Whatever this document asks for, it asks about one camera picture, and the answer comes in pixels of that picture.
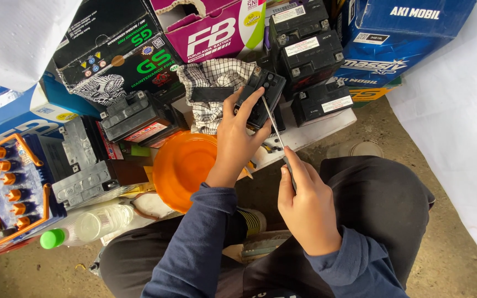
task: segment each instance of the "hand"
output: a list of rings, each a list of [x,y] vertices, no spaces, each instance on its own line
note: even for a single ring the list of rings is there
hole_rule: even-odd
[[[206,183],[211,187],[234,187],[242,168],[271,133],[270,119],[254,135],[246,133],[246,122],[251,109],[264,94],[264,88],[261,87],[251,94],[235,115],[233,111],[242,89],[240,87],[224,100],[224,116],[217,128],[216,162],[206,179]]]
[[[285,155],[292,167],[297,194],[286,165],[281,168],[278,208],[288,229],[310,256],[322,256],[341,247],[336,227],[332,189],[321,181],[313,166],[302,162],[288,146]]]

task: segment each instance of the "navy long sleeve shirt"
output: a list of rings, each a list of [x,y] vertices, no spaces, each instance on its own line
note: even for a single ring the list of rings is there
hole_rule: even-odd
[[[237,196],[233,188],[211,188],[203,183],[191,200],[193,205],[154,268],[142,298],[215,296],[226,217],[235,212]],[[341,232],[339,251],[324,256],[303,252],[337,298],[407,297],[382,245],[350,228],[342,227]],[[264,295],[269,297],[281,295]]]

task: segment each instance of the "white tarp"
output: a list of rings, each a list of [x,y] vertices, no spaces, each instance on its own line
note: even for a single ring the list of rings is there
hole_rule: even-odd
[[[477,4],[450,44],[388,94],[477,243]]]
[[[0,0],[0,85],[23,92],[40,79],[82,0]]]

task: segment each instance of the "screwdriver handle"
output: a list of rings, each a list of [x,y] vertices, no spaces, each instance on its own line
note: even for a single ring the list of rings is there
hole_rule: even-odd
[[[288,167],[288,171],[290,172],[290,176],[292,177],[292,186],[294,187],[294,192],[297,193],[297,186],[294,180],[294,174],[292,173],[292,167],[290,166],[290,162],[286,156],[282,157],[282,160],[285,162],[286,166]]]

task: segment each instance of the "black pants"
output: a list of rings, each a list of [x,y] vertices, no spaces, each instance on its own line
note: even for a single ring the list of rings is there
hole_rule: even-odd
[[[375,156],[325,159],[320,176],[334,192],[338,225],[384,244],[397,279],[406,287],[434,196],[406,166]],[[140,297],[181,219],[128,231],[110,242],[100,268],[117,298]],[[229,220],[225,246],[241,243],[245,235],[244,219],[237,213]],[[222,256],[218,297],[253,296],[275,288],[302,297],[334,297],[294,237],[247,266]]]

